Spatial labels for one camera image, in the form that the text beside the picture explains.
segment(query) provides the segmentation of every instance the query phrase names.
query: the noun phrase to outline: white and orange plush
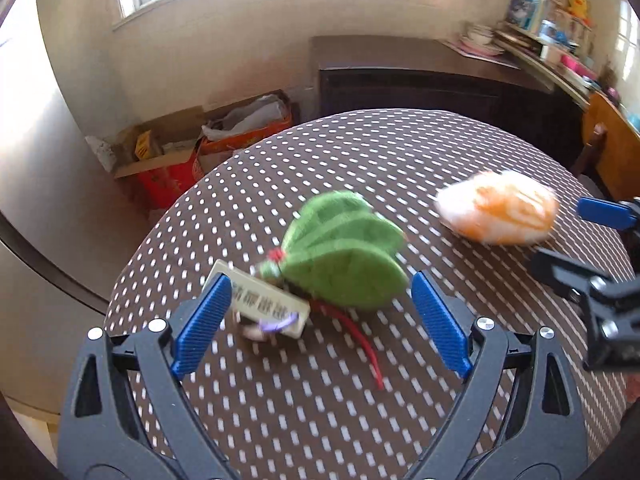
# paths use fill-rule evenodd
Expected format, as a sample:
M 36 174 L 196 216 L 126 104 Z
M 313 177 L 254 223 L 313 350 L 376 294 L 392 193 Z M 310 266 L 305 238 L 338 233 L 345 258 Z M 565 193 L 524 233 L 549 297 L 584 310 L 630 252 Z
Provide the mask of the white and orange plush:
M 548 237 L 558 214 L 556 194 L 517 171 L 483 171 L 438 191 L 440 221 L 470 240 L 529 245 Z

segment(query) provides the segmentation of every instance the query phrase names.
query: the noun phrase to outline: purple ribbon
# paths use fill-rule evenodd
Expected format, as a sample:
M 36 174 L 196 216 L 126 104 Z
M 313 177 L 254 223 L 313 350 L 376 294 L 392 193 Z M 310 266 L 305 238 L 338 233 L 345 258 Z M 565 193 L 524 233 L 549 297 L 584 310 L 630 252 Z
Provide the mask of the purple ribbon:
M 261 321 L 260 323 L 258 323 L 258 326 L 260 327 L 260 330 L 262 330 L 263 332 L 282 332 L 284 329 L 286 329 L 287 326 L 293 325 L 297 320 L 298 320 L 298 313 L 293 312 L 283 320 L 275 321 L 275 322 Z

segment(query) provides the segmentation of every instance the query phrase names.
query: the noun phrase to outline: stack of bowls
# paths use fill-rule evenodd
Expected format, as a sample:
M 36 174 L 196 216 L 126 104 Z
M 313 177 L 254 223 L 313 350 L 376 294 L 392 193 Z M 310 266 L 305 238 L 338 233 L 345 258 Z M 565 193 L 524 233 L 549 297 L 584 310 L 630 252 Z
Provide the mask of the stack of bowls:
M 492 44 L 493 40 L 494 30 L 486 25 L 471 25 L 466 32 L 466 36 L 460 39 L 461 48 L 471 54 L 498 56 L 504 50 Z
M 466 36 L 478 45 L 488 45 L 494 39 L 494 30 L 486 25 L 471 25 Z

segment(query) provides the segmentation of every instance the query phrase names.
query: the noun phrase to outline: red string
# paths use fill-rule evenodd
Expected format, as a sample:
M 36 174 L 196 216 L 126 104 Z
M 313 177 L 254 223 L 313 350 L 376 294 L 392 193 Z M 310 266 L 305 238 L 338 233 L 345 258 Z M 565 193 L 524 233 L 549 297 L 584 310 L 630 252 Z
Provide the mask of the red string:
M 373 366 L 373 371 L 376 376 L 376 383 L 378 384 L 378 389 L 384 389 L 384 384 L 382 382 L 382 372 L 380 371 L 380 366 L 378 365 L 378 358 L 376 357 L 376 352 L 371 346 L 369 340 L 365 337 L 365 335 L 360 331 L 358 326 L 351 320 L 349 316 L 347 316 L 341 310 L 331 306 L 329 304 L 323 303 L 322 301 L 311 300 L 310 301 L 311 308 L 316 311 L 321 311 L 326 316 L 333 317 L 340 321 L 347 330 L 351 333 L 354 339 L 360 343 L 362 349 L 367 354 L 371 365 Z

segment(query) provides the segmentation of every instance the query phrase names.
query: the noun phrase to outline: polka dot tablecloth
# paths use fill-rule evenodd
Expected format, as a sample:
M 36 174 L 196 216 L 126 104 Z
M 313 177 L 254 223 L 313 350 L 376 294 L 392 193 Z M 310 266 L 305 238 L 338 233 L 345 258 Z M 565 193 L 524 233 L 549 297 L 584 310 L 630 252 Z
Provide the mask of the polka dot tablecloth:
M 558 220 L 545 244 L 632 277 L 617 234 L 577 219 L 585 189 L 526 142 L 487 124 L 441 111 L 364 110 L 320 119 L 270 137 L 216 168 L 181 197 L 122 271 L 108 332 L 133 333 L 169 318 L 196 297 L 217 258 L 252 272 L 279 245 L 310 197 L 360 193 L 408 237 L 396 258 L 408 275 L 428 269 L 447 294 L 510 330 L 553 327 L 574 370 L 593 459 L 618 430 L 623 379 L 581 368 L 585 330 L 574 306 L 532 280 L 532 250 L 471 243 L 444 228 L 436 190 L 481 170 L 516 170 L 551 186 Z M 312 315 L 299 340 L 254 343 L 229 316 L 184 389 L 210 436 L 243 478 L 400 479 L 431 441 L 461 383 L 436 354 L 404 295 L 385 310 L 350 312 L 376 349 L 384 389 L 345 327 Z M 513 375 L 504 373 L 476 445 L 492 445 Z M 158 452 L 171 455 L 139 374 L 134 394 Z

